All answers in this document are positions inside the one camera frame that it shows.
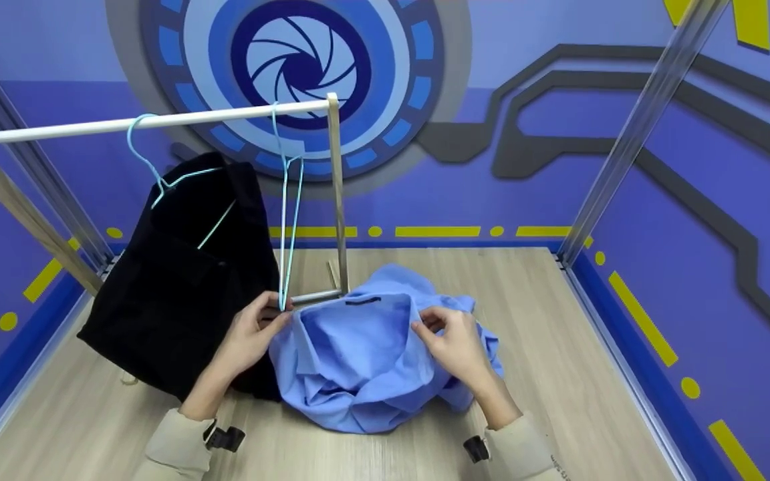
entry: clothes rack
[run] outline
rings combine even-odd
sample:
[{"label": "clothes rack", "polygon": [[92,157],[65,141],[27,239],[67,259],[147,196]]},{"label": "clothes rack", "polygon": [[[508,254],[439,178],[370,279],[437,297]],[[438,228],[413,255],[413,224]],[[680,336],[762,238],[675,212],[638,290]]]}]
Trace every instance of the clothes rack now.
[{"label": "clothes rack", "polygon": [[[343,165],[340,158],[340,118],[337,94],[327,94],[326,100],[313,100],[277,106],[257,106],[241,109],[209,110],[153,116],[143,119],[135,128],[161,128],[197,123],[224,122],[244,118],[263,118],[302,112],[326,110],[329,122],[329,149],[331,153],[332,186],[334,189],[334,218],[336,219],[336,240],[338,252],[337,289],[318,293],[306,293],[293,298],[293,302],[313,302],[345,295],[349,291],[346,274],[346,222],[343,210]],[[57,139],[76,135],[105,134],[126,131],[134,119],[118,119],[100,122],[83,122],[48,127],[18,128],[0,131],[0,144],[27,142],[30,140]],[[37,239],[47,251],[61,262],[62,267],[85,287],[91,295],[97,295],[103,285],[99,274],[94,272],[79,253],[58,234],[52,224],[40,213],[29,198],[13,183],[0,168],[0,204],[7,209],[22,226]]]}]

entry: yellow stripe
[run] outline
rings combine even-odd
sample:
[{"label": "yellow stripe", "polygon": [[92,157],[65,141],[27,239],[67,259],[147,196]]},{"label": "yellow stripe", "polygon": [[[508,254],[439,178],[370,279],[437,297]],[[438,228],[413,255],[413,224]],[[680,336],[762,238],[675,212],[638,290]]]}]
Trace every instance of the yellow stripe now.
[{"label": "yellow stripe", "polygon": [[623,301],[623,305],[629,310],[629,314],[632,314],[633,319],[638,323],[638,326],[641,328],[641,331],[644,332],[647,341],[652,344],[653,349],[658,353],[659,357],[664,362],[664,365],[670,367],[673,363],[678,361],[678,356],[673,352],[672,347],[667,343],[664,336],[661,335],[661,331],[655,327],[655,324],[650,319],[650,316],[647,315],[644,308],[641,307],[641,303],[638,302],[635,295],[629,290],[629,286],[626,286],[626,283],[623,282],[623,278],[620,277],[620,274],[617,274],[617,271],[612,272],[611,276],[608,277],[608,281],[611,283],[611,287],[614,288],[614,291],[617,292],[617,296]]},{"label": "yellow stripe", "polygon": [[730,462],[733,466],[736,466],[736,471],[742,476],[744,481],[765,481],[765,477],[754,464],[750,456],[748,456],[745,448],[742,448],[736,436],[730,430],[727,423],[724,420],[715,421],[715,423],[709,424],[709,430],[712,432],[712,436],[715,437],[715,441],[721,445],[724,453],[730,458]]},{"label": "yellow stripe", "polygon": [[[285,235],[289,238],[293,228],[287,227],[285,231]],[[358,228],[355,227],[346,227],[344,232],[346,237],[358,236]],[[270,227],[269,236],[281,238],[281,226]],[[296,228],[296,237],[334,238],[337,237],[337,228],[334,226],[299,226]]]},{"label": "yellow stripe", "polygon": [[733,0],[739,42],[770,50],[768,0]]},{"label": "yellow stripe", "polygon": [[[68,240],[68,244],[73,247],[73,250],[79,249],[79,241],[75,238]],[[22,295],[24,295],[29,302],[34,304],[40,299],[40,296],[43,295],[46,287],[49,287],[49,284],[52,284],[52,281],[55,280],[55,276],[58,276],[59,272],[61,272],[61,263],[58,262],[58,259],[52,259],[46,264],[43,270],[40,271],[40,274],[37,274],[37,277],[31,281],[28,287],[22,291]]]},{"label": "yellow stripe", "polygon": [[570,230],[568,225],[522,225],[516,229],[516,237],[566,237]]},{"label": "yellow stripe", "polygon": [[394,237],[480,237],[480,226],[395,227]]}]

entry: person's right hand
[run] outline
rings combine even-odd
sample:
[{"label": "person's right hand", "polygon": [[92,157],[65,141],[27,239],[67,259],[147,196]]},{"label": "person's right hand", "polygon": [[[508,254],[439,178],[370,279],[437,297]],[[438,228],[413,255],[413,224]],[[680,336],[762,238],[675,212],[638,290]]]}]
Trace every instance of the person's right hand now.
[{"label": "person's right hand", "polygon": [[[477,334],[477,320],[470,313],[435,305],[421,311],[422,322],[412,323],[412,330],[434,358],[469,389],[476,392],[498,375],[489,365],[486,350]],[[443,335],[436,335],[444,329]]]}]

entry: black garment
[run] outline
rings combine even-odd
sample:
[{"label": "black garment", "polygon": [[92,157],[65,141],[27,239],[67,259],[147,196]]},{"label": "black garment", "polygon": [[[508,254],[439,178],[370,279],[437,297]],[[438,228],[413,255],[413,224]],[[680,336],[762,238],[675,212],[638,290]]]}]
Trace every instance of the black garment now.
[{"label": "black garment", "polygon": [[[132,240],[94,301],[77,337],[159,390],[186,398],[210,363],[233,315],[265,290],[278,290],[278,264],[254,168],[218,153],[184,162],[181,180],[159,204],[150,190]],[[232,201],[233,207],[197,249]],[[231,387],[280,401],[275,370],[263,356]]]}]

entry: yellow letter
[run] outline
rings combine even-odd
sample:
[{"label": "yellow letter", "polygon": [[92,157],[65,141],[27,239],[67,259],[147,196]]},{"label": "yellow letter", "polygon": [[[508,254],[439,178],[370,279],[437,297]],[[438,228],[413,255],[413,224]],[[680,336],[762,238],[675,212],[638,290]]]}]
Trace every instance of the yellow letter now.
[{"label": "yellow letter", "polygon": [[[664,0],[673,27],[682,21],[689,3],[690,0]],[[770,50],[768,0],[733,0],[733,15],[736,19],[736,37],[739,42],[762,51]]]}]

